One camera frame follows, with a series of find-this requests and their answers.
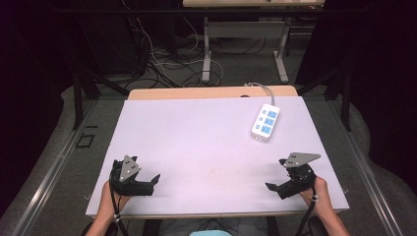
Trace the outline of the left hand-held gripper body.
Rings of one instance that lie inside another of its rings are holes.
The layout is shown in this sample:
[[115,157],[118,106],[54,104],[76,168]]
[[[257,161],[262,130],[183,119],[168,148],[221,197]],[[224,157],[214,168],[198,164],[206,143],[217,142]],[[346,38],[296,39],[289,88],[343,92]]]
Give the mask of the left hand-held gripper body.
[[141,170],[136,157],[125,155],[120,161],[113,162],[110,172],[110,187],[120,196],[145,196],[147,185],[136,180]]

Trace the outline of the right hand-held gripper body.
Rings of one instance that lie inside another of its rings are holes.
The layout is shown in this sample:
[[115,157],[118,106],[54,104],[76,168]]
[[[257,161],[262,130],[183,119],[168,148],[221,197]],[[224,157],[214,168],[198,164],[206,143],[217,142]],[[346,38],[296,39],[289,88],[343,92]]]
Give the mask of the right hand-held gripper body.
[[286,159],[281,159],[279,163],[286,169],[290,180],[279,186],[289,192],[290,197],[312,188],[316,174],[309,163],[320,157],[316,153],[292,152]]

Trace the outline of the person's right hand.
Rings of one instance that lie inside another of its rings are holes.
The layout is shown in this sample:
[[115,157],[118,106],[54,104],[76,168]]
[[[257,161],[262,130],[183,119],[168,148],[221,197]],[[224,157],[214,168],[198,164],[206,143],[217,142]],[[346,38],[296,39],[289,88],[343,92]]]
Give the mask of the person's right hand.
[[328,193],[328,183],[325,179],[317,177],[315,188],[310,188],[300,193],[307,206],[314,203],[313,213],[317,216],[329,216],[333,213],[333,207]]

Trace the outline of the person's left hand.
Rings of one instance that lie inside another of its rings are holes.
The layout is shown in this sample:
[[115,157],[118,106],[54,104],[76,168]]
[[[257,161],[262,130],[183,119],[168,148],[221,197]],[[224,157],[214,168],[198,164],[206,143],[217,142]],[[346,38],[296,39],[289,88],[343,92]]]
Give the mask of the person's left hand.
[[117,193],[111,193],[110,184],[108,181],[106,181],[102,187],[101,198],[96,218],[106,220],[113,219],[115,214],[115,207],[113,203],[116,203],[118,209],[122,210],[129,200],[130,197],[120,196]]

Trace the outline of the white table cover sheet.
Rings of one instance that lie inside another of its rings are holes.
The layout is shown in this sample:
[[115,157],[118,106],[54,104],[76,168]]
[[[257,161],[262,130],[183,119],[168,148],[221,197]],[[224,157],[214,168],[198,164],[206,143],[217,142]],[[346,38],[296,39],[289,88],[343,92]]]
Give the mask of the white table cover sheet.
[[150,197],[134,197],[123,212],[138,218],[245,216],[302,212],[304,201],[281,199],[269,183],[287,181],[279,161],[292,152],[316,153],[315,173],[326,179],[332,205],[349,204],[300,96],[274,99],[280,112],[271,136],[251,128],[265,97],[127,100],[123,105],[87,214],[95,215],[114,160],[136,158],[139,180],[159,179]]

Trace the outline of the white power strip blue sockets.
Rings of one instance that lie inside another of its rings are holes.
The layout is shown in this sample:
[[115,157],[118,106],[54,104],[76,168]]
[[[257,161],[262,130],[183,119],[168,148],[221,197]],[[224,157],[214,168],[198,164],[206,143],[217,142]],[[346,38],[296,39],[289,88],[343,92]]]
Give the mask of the white power strip blue sockets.
[[264,104],[251,129],[251,136],[257,141],[268,141],[277,122],[279,113],[279,107]]

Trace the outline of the person's grey trousers lap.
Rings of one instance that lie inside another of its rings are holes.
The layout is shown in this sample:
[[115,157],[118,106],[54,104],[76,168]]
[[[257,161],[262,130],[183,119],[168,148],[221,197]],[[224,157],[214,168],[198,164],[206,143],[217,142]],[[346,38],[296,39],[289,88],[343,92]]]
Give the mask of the person's grey trousers lap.
[[268,236],[265,217],[222,217],[163,220],[158,236],[189,236],[202,230],[223,230],[232,236]]

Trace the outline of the teal cloth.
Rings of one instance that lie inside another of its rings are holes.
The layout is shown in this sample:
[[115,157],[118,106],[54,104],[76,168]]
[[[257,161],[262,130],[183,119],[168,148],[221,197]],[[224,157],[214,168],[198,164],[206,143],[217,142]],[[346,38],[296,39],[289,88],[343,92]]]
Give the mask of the teal cloth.
[[192,232],[189,236],[232,236],[230,233],[223,230],[202,230]]

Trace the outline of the black metal stand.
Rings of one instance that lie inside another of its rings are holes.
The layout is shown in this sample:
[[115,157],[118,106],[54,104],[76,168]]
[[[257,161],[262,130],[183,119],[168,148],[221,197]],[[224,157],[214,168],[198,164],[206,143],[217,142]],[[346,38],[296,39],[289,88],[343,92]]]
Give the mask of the black metal stand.
[[297,89],[298,94],[303,95],[318,85],[328,83],[324,97],[326,100],[336,100],[340,94],[342,95],[340,120],[348,132],[351,131],[349,113],[352,72],[351,67],[339,67]]
[[101,93],[96,84],[100,83],[106,87],[127,96],[130,92],[125,88],[121,88],[104,76],[89,69],[83,64],[76,64],[73,69],[73,89],[74,89],[74,108],[75,108],[75,122],[73,129],[77,130],[84,121],[83,109],[83,95],[85,94],[89,99],[97,100]]

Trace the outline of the wooden table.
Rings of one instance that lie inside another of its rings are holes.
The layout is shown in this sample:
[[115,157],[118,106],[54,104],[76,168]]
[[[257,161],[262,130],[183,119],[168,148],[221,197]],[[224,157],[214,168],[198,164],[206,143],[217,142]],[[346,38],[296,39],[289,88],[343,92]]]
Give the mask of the wooden table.
[[141,88],[133,89],[128,100],[195,99],[268,96],[262,87],[218,87],[218,88]]

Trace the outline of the metal floor rail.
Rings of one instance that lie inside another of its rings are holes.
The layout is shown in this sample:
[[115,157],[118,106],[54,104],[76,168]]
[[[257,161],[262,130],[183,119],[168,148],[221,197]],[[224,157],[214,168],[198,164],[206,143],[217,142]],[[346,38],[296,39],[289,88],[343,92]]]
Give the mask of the metal floor rail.
[[332,113],[332,117],[335,119],[338,129],[341,131],[342,136],[348,143],[355,168],[362,180],[362,183],[364,184],[368,197],[372,202],[387,236],[402,236],[402,232],[398,228],[397,222],[387,205],[387,199],[375,179],[375,174],[371,169],[369,162],[366,160],[363,152],[354,140],[353,135],[345,128],[345,125],[341,121],[341,115],[337,102],[328,101],[328,107]]
[[86,105],[80,127],[72,128],[72,107],[64,112],[33,172],[7,215],[4,236],[80,236],[91,222],[86,216],[98,177],[100,155],[93,151],[97,129],[91,118],[98,103]]

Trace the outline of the white metal frame desk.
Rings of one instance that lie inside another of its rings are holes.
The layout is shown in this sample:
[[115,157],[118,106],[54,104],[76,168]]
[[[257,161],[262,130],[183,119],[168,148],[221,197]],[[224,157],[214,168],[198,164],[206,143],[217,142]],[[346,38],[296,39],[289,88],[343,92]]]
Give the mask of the white metal frame desk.
[[[324,5],[326,0],[183,0],[183,6],[191,10],[313,10]],[[289,82],[282,60],[290,31],[291,18],[279,17],[278,21],[226,20],[219,22],[204,17],[204,47],[202,82],[210,79],[210,40],[212,38],[273,38],[279,40],[279,47],[273,52],[278,78],[283,84]]]

